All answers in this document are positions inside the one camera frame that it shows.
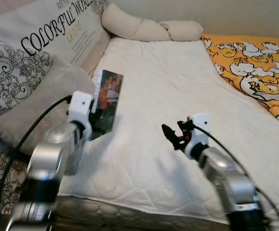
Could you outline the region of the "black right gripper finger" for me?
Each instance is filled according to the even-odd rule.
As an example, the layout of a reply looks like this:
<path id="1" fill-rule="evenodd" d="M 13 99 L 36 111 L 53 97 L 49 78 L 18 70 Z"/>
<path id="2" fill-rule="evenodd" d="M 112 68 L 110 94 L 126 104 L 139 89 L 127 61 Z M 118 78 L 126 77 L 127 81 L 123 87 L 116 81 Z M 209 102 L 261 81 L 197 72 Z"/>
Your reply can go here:
<path id="1" fill-rule="evenodd" d="M 166 139 L 170 141 L 172 145 L 178 145 L 178 136 L 176 135 L 176 132 L 170 128 L 170 126 L 161 125 L 161 129 Z"/>

